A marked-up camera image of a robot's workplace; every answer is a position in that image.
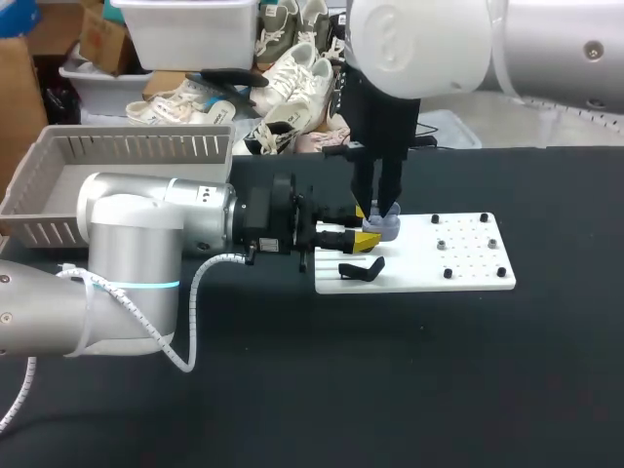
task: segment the black table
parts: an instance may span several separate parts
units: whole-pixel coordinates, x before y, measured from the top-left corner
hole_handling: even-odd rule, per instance
[[[342,161],[237,161],[232,183],[276,171],[347,200]],[[494,212],[514,291],[319,296],[294,256],[219,265],[193,373],[41,359],[0,467],[621,467],[623,176],[621,149],[417,153],[404,213]],[[185,353],[185,305],[179,323]],[[0,363],[2,413],[23,366]]]

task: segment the white spiral cable wrap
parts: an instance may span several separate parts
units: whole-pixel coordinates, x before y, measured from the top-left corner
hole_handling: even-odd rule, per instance
[[[195,273],[195,277],[193,278],[193,282],[191,284],[191,293],[189,297],[188,303],[188,328],[189,328],[189,356],[188,356],[188,364],[184,363],[181,358],[178,356],[176,351],[165,341],[165,338],[149,323],[149,320],[141,313],[141,311],[136,307],[131,300],[126,296],[126,292],[119,288],[115,288],[108,281],[103,279],[102,277],[96,275],[95,273],[91,273],[83,268],[71,268],[65,271],[61,271],[57,274],[60,278],[82,278],[85,282],[85,288],[87,292],[87,311],[85,316],[85,330],[86,333],[83,333],[81,336],[80,342],[76,347],[76,351],[68,355],[68,357],[73,357],[78,355],[78,353],[82,353],[88,342],[89,335],[88,332],[91,329],[91,320],[89,318],[89,314],[93,310],[92,300],[93,300],[93,285],[97,285],[109,293],[111,296],[117,300],[127,311],[133,314],[136,319],[145,327],[147,332],[150,334],[152,338],[156,340],[158,346],[165,352],[165,354],[169,357],[169,359],[183,372],[191,372],[195,368],[195,362],[197,358],[197,291],[199,289],[199,284],[204,277],[204,274],[212,267],[218,263],[222,262],[230,262],[230,263],[240,263],[245,264],[245,257],[243,255],[233,254],[233,253],[225,253],[222,255],[217,255],[210,260],[206,261],[202,266],[200,266],[197,273]],[[0,434],[4,431],[11,420],[16,416],[18,411],[21,408],[24,400],[28,396],[28,392],[30,391],[30,386],[32,384],[32,380],[35,375],[35,371],[37,368],[37,358],[28,358],[28,366],[26,368],[26,377],[24,379],[23,385],[19,390],[18,397],[14,401],[9,412],[2,418],[0,421]]]

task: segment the yellow object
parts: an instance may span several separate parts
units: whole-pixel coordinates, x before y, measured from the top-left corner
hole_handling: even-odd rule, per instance
[[[379,245],[381,242],[381,234],[371,232],[356,232],[355,243],[353,244],[353,254],[367,251]]]

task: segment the gray plastic basket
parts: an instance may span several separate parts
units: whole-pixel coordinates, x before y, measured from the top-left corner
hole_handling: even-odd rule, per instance
[[[0,204],[0,222],[30,248],[81,248],[78,193],[93,173],[225,182],[229,126],[46,127],[19,163]]]

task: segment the sneaker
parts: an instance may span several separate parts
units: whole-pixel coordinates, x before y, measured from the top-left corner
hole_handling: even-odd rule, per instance
[[[277,5],[262,5],[262,29],[255,43],[257,67],[264,71],[293,46],[299,6],[294,0],[279,0]]]
[[[330,40],[328,50],[323,52],[323,57],[332,65],[344,63],[344,38],[346,37],[347,14],[333,15],[330,17]]]
[[[305,102],[279,105],[249,135],[234,145],[232,155],[281,154],[303,133],[310,118],[310,109]]]
[[[333,84],[333,91],[331,92],[330,105],[328,105],[328,117],[327,125],[330,130],[340,130],[349,128],[346,121],[340,115],[340,105],[342,101],[342,88],[346,81],[346,75],[344,72],[338,73],[338,77]]]
[[[167,100],[155,97],[145,102],[131,102],[126,106],[128,120],[133,125],[180,125],[230,124],[236,113],[234,104],[220,100],[208,113],[201,112],[203,106],[188,100]]]
[[[263,73],[269,85],[253,88],[250,99],[255,111],[267,115],[274,107],[286,102],[299,82],[301,68],[310,69],[316,59],[314,46],[307,42],[291,47],[279,60]]]
[[[294,42],[309,42],[318,53],[328,49],[330,35],[330,12],[325,0],[308,0],[301,10]]]
[[[190,101],[197,104],[205,104],[213,94],[210,88],[195,83],[194,81],[184,79],[173,91],[157,93],[154,96],[174,102]]]
[[[311,120],[304,130],[305,133],[316,130],[323,123],[332,82],[332,64],[326,58],[318,60],[310,70],[301,70],[299,84],[292,92],[289,102],[302,101],[308,104]]]

